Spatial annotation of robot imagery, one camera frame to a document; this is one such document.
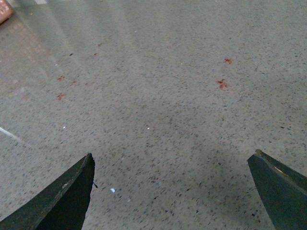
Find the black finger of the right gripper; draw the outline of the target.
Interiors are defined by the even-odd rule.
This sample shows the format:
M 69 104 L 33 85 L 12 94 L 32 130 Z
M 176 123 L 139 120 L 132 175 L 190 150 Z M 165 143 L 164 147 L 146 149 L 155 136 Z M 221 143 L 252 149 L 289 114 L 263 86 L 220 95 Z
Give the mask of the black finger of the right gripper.
M 255 186 L 277 230 L 307 228 L 307 178 L 257 149 L 248 159 Z
M 95 162 L 86 154 L 25 205 L 0 222 L 2 230 L 80 230 L 91 199 Z

